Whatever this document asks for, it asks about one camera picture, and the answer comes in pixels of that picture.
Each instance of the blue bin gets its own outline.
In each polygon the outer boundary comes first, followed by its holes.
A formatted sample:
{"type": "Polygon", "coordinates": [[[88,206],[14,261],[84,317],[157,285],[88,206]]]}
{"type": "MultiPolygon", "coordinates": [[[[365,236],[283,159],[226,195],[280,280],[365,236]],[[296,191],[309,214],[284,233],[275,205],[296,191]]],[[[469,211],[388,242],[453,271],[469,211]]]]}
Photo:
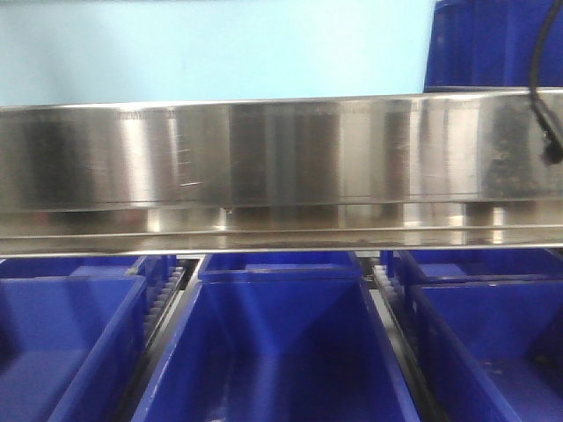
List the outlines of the blue bin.
{"type": "Polygon", "coordinates": [[[135,422],[419,421],[358,280],[202,282],[135,422]]]}
{"type": "Polygon", "coordinates": [[[419,362],[452,422],[563,420],[563,282],[417,286],[419,362]]]}
{"type": "Polygon", "coordinates": [[[12,258],[0,260],[1,279],[34,277],[124,277],[142,275],[147,280],[147,306],[157,299],[168,281],[173,256],[126,256],[90,258],[12,258]]]}
{"type": "Polygon", "coordinates": [[[144,345],[143,277],[0,280],[0,421],[110,420],[144,345]]]}
{"type": "Polygon", "coordinates": [[[408,308],[416,284],[471,281],[555,280],[563,278],[563,258],[548,249],[399,251],[398,283],[408,308]]]}
{"type": "Polygon", "coordinates": [[[198,273],[202,281],[302,280],[362,276],[353,252],[215,253],[198,273]]]}
{"type": "MultiPolygon", "coordinates": [[[[427,86],[526,86],[531,57],[552,0],[440,0],[427,86]]],[[[545,45],[540,82],[563,85],[563,18],[545,45]]]]}

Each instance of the light blue wall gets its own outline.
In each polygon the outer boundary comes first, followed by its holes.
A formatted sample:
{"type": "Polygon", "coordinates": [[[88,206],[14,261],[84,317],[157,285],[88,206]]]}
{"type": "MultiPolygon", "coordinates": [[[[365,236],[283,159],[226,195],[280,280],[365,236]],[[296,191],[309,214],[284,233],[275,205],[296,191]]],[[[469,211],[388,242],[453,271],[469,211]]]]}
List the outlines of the light blue wall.
{"type": "Polygon", "coordinates": [[[422,89],[433,0],[0,3],[0,105],[422,89]]]}

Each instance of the stainless steel beam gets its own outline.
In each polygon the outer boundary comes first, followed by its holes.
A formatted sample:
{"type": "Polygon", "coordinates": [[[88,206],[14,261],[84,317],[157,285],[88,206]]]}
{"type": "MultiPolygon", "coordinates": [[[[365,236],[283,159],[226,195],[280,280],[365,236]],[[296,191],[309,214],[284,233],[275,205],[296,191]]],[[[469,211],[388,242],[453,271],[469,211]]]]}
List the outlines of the stainless steel beam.
{"type": "Polygon", "coordinates": [[[525,91],[0,108],[0,256],[563,244],[542,149],[525,91]]]}

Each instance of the black cable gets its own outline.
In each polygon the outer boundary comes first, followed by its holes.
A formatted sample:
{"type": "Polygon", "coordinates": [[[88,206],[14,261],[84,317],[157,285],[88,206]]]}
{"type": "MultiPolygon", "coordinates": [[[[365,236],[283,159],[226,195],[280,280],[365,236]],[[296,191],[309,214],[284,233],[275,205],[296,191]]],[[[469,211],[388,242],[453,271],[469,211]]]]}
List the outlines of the black cable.
{"type": "Polygon", "coordinates": [[[563,0],[553,0],[552,6],[547,12],[547,16],[537,36],[530,69],[531,108],[534,114],[536,114],[537,123],[539,123],[539,126],[544,130],[546,140],[544,160],[548,164],[557,164],[563,161],[563,147],[561,146],[563,142],[563,130],[561,130],[557,116],[547,107],[544,100],[539,97],[537,86],[539,85],[539,68],[542,56],[544,55],[545,42],[552,29],[553,22],[555,22],[555,19],[559,15],[561,6],[563,6],[563,0]]]}

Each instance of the blue crate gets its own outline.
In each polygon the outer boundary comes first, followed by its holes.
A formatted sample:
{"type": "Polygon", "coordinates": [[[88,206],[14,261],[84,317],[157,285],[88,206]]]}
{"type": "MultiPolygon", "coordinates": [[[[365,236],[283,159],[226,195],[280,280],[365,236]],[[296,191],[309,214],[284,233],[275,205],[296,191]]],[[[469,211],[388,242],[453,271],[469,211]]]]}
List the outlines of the blue crate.
{"type": "Polygon", "coordinates": [[[563,420],[563,282],[417,286],[420,366],[452,422],[563,420]]]}
{"type": "Polygon", "coordinates": [[[353,252],[214,253],[201,264],[202,281],[300,280],[362,276],[353,252]]]}
{"type": "Polygon", "coordinates": [[[143,350],[140,276],[0,280],[0,421],[110,420],[143,350]]]}
{"type": "MultiPolygon", "coordinates": [[[[440,0],[436,4],[427,86],[523,86],[539,28],[552,0],[440,0]]],[[[563,18],[545,45],[540,82],[563,85],[563,18]]]]}
{"type": "Polygon", "coordinates": [[[147,307],[157,299],[172,273],[174,256],[90,258],[12,258],[0,260],[1,279],[34,277],[124,277],[142,275],[147,280],[147,307]]]}
{"type": "Polygon", "coordinates": [[[416,284],[563,278],[563,258],[548,249],[399,251],[398,283],[408,309],[416,284]]]}
{"type": "Polygon", "coordinates": [[[134,422],[419,421],[358,280],[201,282],[134,422]]]}

